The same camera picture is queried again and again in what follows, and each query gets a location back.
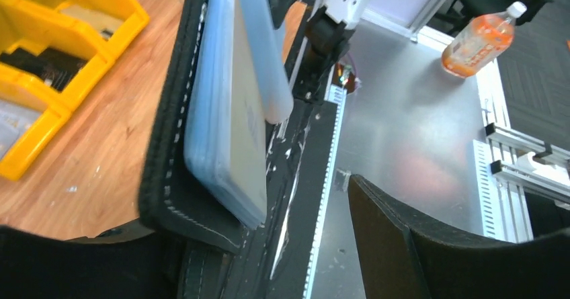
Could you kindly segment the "silver cards in bin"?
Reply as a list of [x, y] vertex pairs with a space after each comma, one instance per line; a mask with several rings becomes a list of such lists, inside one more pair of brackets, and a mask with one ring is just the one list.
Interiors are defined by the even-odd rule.
[[1, 159], [40, 117], [32, 108], [1, 99]]

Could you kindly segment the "right yellow bin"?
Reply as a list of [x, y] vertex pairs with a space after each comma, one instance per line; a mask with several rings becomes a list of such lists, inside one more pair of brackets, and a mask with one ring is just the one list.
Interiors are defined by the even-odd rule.
[[74, 25], [114, 58], [119, 57], [149, 23], [137, 0], [6, 0], [63, 25]]

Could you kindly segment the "left yellow bin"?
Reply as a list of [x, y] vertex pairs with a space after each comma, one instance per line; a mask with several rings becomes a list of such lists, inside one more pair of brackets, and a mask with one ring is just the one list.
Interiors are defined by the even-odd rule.
[[59, 91], [1, 67], [1, 176], [20, 179], [70, 115]]

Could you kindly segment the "middle yellow bin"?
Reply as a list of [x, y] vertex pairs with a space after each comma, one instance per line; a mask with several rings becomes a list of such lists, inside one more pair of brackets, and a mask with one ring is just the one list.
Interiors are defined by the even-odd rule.
[[80, 38], [1, 37], [1, 99], [73, 114], [115, 58]]

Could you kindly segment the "gold card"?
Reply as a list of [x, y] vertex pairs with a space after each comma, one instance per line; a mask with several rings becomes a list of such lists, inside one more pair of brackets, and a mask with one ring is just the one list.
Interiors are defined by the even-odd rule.
[[250, 228], [267, 213], [265, 120], [240, 0], [233, 0], [230, 173], [239, 220]]

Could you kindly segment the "beige cards in bin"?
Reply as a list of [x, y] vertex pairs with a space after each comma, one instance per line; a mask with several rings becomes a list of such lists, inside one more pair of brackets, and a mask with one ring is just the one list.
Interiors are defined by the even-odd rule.
[[104, 40], [109, 40], [124, 23], [121, 19], [101, 11], [84, 8], [76, 4], [61, 9], [60, 13], [89, 24]]

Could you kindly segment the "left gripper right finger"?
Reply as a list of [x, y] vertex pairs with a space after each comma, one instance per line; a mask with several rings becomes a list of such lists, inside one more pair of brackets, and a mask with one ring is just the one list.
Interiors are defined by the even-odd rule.
[[524, 243], [483, 237], [399, 201], [361, 175], [348, 185], [367, 298], [568, 298], [569, 229]]

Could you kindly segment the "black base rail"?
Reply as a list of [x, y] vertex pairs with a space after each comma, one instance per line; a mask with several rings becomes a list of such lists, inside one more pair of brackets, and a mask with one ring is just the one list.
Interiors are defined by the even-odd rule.
[[310, 298], [347, 92], [329, 73], [317, 103], [297, 100], [271, 148], [270, 191], [279, 196], [268, 224], [267, 271], [255, 298]]

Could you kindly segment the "orange drink bottle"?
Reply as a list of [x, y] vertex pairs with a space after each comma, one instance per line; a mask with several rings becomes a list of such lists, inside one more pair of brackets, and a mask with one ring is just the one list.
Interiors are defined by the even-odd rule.
[[525, 4], [516, 1], [505, 11], [471, 20], [444, 49], [443, 69], [464, 79], [475, 75], [511, 46], [516, 21], [526, 11]]

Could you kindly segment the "black cards in bin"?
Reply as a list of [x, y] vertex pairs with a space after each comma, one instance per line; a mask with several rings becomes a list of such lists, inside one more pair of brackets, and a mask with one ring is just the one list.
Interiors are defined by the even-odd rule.
[[87, 64], [83, 58], [52, 47], [46, 48], [39, 55], [23, 48], [16, 48], [11, 53], [2, 52], [1, 62], [37, 76], [58, 92], [62, 92]]

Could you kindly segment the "yellow bin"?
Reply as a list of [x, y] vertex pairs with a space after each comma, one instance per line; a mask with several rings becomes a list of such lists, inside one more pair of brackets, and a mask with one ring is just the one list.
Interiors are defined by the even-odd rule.
[[115, 58], [80, 38], [1, 37], [1, 99], [73, 114]]
[[70, 115], [59, 91], [1, 67], [1, 176], [20, 179]]
[[6, 0], [63, 25], [74, 25], [114, 58], [119, 57], [149, 23], [137, 0]]

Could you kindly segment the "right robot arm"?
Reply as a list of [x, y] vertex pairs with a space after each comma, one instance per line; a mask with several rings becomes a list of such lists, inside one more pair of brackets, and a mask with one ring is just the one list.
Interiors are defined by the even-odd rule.
[[370, 0], [324, 0], [304, 28], [307, 40], [296, 73], [292, 94], [295, 99], [321, 104], [330, 71], [350, 47]]

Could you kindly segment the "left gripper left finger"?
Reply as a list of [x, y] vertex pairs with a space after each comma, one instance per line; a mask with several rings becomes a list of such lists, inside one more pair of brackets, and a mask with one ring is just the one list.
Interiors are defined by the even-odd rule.
[[139, 221], [58, 240], [1, 226], [2, 298], [179, 298], [178, 243]]

